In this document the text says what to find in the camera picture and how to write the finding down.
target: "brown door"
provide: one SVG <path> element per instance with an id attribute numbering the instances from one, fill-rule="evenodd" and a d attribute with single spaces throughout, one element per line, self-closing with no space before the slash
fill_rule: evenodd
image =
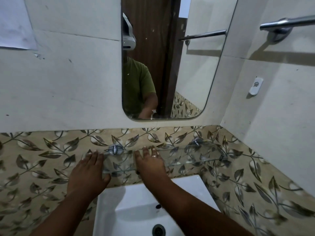
<path id="1" fill-rule="evenodd" d="M 159 99 L 158 114 L 165 108 L 179 7 L 180 0 L 122 0 L 137 40 L 128 55 L 148 67 Z"/>

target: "sink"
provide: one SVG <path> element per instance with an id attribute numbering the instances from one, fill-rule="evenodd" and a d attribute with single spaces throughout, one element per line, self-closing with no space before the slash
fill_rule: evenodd
<path id="1" fill-rule="evenodd" d="M 200 176 L 172 181 L 219 211 Z M 154 226 L 158 228 L 157 235 L 162 236 L 159 225 L 164 227 L 166 236 L 184 236 L 144 184 L 105 189 L 98 196 L 93 236 L 151 236 Z"/>

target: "drain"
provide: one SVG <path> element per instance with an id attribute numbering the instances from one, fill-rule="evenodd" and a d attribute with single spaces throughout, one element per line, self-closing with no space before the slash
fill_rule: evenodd
<path id="1" fill-rule="evenodd" d="M 152 229 L 152 235 L 153 236 L 165 236 L 166 232 L 165 232 L 165 228 L 163 227 L 163 225 L 160 225 L 160 224 L 155 225 Z"/>

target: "paper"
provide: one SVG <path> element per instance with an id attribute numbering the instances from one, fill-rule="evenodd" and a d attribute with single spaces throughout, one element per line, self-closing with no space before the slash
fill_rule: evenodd
<path id="1" fill-rule="evenodd" d="M 37 50 L 24 0 L 0 0 L 0 47 Z"/>

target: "white sink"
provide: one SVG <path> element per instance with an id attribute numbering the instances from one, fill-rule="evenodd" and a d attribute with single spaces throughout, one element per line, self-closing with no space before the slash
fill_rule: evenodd
<path id="1" fill-rule="evenodd" d="M 198 175 L 172 181 L 219 211 Z M 105 189 L 98 197 L 93 236 L 151 236 L 155 225 L 164 226 L 166 236 L 184 235 L 144 184 Z"/>

